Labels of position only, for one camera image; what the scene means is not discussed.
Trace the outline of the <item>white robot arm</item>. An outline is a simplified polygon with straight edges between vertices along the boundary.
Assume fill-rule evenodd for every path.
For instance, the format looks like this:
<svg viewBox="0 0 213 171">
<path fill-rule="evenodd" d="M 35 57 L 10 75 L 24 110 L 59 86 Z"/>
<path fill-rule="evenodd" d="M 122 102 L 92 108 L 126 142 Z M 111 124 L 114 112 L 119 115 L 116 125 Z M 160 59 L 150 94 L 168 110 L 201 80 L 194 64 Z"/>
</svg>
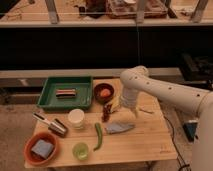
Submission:
<svg viewBox="0 0 213 171">
<path fill-rule="evenodd" d="M 124 70 L 120 81 L 123 107 L 135 109 L 138 94 L 146 92 L 185 113 L 197 115 L 191 170 L 213 171 L 213 91 L 152 79 L 144 66 Z"/>
</svg>

